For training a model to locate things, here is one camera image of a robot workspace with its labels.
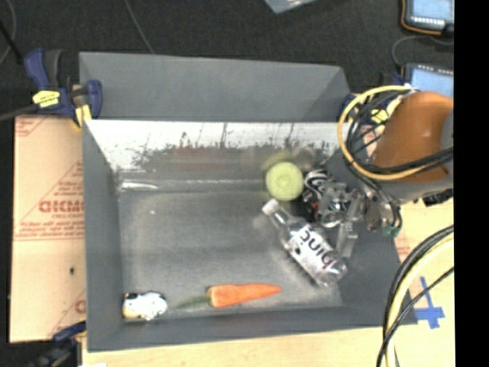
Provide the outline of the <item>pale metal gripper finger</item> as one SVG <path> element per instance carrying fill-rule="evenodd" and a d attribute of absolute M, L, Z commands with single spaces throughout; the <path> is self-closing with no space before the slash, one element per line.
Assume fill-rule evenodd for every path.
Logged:
<path fill-rule="evenodd" d="M 362 215 L 362 195 L 345 183 L 325 183 L 319 188 L 318 222 L 357 221 Z"/>
<path fill-rule="evenodd" d="M 353 222 L 343 222 L 338 227 L 336 249 L 342 258 L 352 256 L 355 244 L 358 240 L 358 233 Z"/>

